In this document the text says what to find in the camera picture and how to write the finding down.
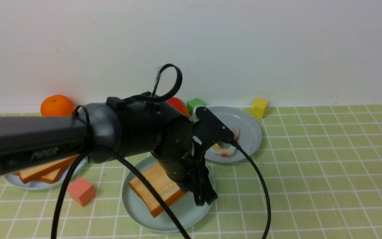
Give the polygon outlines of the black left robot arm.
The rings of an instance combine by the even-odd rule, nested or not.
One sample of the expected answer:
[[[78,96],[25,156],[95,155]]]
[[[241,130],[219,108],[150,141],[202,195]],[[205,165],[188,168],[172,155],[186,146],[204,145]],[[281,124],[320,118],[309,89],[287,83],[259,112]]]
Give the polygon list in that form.
[[[193,124],[168,102],[124,107],[91,103],[71,117],[0,117],[0,176],[92,150],[92,163],[150,152],[168,177],[195,196],[197,205],[217,198],[193,140]]]

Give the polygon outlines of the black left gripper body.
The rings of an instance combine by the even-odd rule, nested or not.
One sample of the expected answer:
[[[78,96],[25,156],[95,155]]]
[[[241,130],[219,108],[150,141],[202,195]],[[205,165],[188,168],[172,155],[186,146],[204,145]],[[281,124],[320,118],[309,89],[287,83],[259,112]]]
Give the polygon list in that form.
[[[191,133],[168,133],[152,155],[168,177],[185,192],[192,192],[198,173],[208,173],[201,146],[195,144]]]

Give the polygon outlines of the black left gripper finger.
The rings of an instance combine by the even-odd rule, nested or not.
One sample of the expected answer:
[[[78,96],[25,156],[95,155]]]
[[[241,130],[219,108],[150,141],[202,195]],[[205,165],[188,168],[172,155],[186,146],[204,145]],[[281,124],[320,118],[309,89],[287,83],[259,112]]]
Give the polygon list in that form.
[[[194,202],[196,206],[203,206],[205,204],[204,200],[204,190],[200,186],[193,186],[192,193],[194,197]]]
[[[215,191],[214,177],[211,173],[198,173],[196,178],[196,186],[200,186],[204,190],[205,204],[212,204],[218,199]]]

